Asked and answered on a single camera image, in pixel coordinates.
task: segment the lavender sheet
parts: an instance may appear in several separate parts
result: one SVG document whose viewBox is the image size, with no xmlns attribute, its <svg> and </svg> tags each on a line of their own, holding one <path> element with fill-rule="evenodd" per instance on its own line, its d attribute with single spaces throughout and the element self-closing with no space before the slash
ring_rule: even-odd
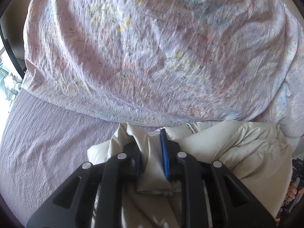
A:
<svg viewBox="0 0 304 228">
<path fill-rule="evenodd" d="M 87 161 L 87 149 L 110 139 L 117 127 L 22 89 L 0 145 L 0 193 L 17 219 L 25 226 L 60 183 Z"/>
</svg>

